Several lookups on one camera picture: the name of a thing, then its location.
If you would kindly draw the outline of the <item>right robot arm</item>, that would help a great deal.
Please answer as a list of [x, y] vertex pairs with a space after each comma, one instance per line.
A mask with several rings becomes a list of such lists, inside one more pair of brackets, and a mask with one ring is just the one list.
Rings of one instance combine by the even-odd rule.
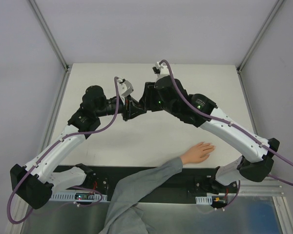
[[270, 150], [277, 151], [280, 142], [256, 136], [235, 123], [211, 99], [188, 94], [178, 79], [175, 82], [176, 87], [170, 76], [146, 82], [139, 103], [146, 111], [166, 111], [183, 123], [208, 131], [241, 153], [237, 160], [217, 167], [210, 180], [211, 189], [219, 193], [241, 179], [262, 182], [274, 164]]

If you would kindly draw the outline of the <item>grey sleeved forearm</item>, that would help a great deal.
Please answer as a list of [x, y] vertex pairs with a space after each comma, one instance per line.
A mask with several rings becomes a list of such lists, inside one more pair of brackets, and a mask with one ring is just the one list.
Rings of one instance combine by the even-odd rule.
[[156, 230], [144, 219], [136, 204], [173, 175], [182, 172], [180, 157], [165, 164], [137, 172], [121, 179], [111, 198], [102, 234], [155, 234]]

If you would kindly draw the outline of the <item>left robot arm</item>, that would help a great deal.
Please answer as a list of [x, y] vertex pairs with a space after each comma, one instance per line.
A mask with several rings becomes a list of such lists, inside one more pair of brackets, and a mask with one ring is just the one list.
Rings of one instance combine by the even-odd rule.
[[61, 173], [54, 170], [78, 145], [98, 132], [100, 117], [122, 114], [123, 120], [129, 120], [146, 113], [142, 101], [131, 97], [132, 88], [121, 84], [119, 90], [121, 94], [107, 99], [101, 86], [88, 87], [79, 109], [55, 142], [26, 165], [12, 167], [12, 188], [33, 209], [43, 207], [59, 190], [75, 185], [84, 190], [94, 187], [95, 173], [82, 163]]

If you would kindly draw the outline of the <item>mannequin hand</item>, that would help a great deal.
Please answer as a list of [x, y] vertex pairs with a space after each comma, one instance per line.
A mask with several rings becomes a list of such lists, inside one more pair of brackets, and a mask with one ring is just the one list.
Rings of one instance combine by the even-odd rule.
[[211, 143], [200, 142], [182, 154], [180, 159], [183, 165], [190, 163], [201, 163], [205, 161], [214, 150], [215, 146]]

